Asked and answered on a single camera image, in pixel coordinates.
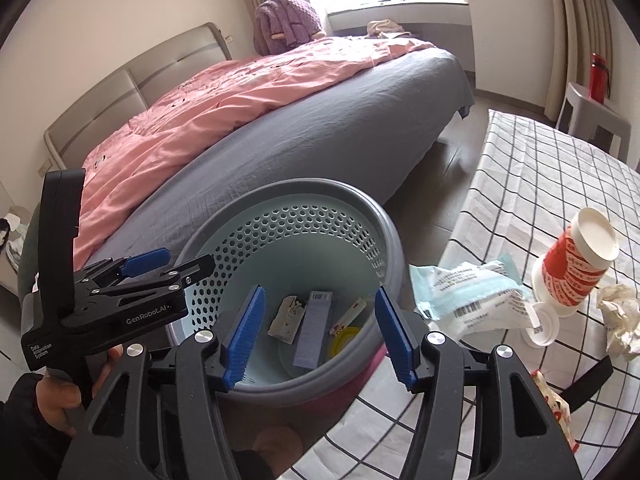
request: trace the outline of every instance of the yellow lid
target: yellow lid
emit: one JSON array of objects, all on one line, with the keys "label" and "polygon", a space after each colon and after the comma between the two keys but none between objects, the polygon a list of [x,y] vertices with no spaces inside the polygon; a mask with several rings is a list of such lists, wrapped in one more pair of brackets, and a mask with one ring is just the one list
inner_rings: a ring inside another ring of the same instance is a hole
[{"label": "yellow lid", "polygon": [[336,357],[358,335],[358,332],[360,332],[360,329],[356,326],[348,326],[340,330],[329,347],[329,359]]}]

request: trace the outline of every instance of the paper cup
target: paper cup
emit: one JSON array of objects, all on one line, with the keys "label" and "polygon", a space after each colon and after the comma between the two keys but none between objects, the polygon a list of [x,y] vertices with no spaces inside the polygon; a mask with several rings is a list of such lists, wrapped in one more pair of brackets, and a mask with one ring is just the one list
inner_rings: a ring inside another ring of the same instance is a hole
[{"label": "paper cup", "polygon": [[580,209],[551,248],[536,260],[531,277],[538,301],[567,317],[598,284],[618,257],[616,232],[590,207]]}]

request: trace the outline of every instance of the blue handle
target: blue handle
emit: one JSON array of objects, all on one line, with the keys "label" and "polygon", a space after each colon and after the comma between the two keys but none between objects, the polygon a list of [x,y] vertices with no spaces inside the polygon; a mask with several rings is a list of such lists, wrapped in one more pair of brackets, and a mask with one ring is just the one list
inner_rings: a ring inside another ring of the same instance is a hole
[{"label": "blue handle", "polygon": [[169,249],[163,247],[156,249],[155,251],[149,251],[148,253],[139,254],[138,256],[130,257],[120,267],[120,273],[123,278],[134,278],[150,270],[159,269],[169,263],[171,259],[171,253]]}]

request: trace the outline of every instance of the gray bed sheet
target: gray bed sheet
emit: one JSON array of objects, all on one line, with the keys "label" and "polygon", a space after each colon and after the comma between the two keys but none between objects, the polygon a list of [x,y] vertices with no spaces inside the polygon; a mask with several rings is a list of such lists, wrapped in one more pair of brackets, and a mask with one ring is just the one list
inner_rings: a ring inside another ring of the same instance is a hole
[{"label": "gray bed sheet", "polygon": [[290,178],[340,180],[385,203],[472,92],[458,60],[429,48],[365,70],[238,128],[164,183],[90,259],[158,247],[172,262],[232,200]]}]

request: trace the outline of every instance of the metal screw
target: metal screw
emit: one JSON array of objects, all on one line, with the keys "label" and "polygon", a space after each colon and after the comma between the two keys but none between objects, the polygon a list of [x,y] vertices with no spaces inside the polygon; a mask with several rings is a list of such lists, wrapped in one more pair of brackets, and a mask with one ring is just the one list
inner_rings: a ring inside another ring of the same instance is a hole
[{"label": "metal screw", "polygon": [[213,332],[211,330],[200,330],[195,339],[198,343],[208,343],[213,339]]},{"label": "metal screw", "polygon": [[429,332],[427,334],[427,341],[432,345],[441,345],[446,340],[447,338],[444,337],[444,334],[441,334],[440,332]]},{"label": "metal screw", "polygon": [[498,346],[498,348],[495,349],[495,352],[500,357],[504,357],[505,359],[508,359],[509,357],[511,357],[513,355],[513,350],[511,349],[510,346],[507,346],[507,345]]},{"label": "metal screw", "polygon": [[127,348],[127,355],[129,357],[138,357],[140,354],[142,354],[144,349],[145,348],[140,343],[133,343],[133,345],[130,345]]}]

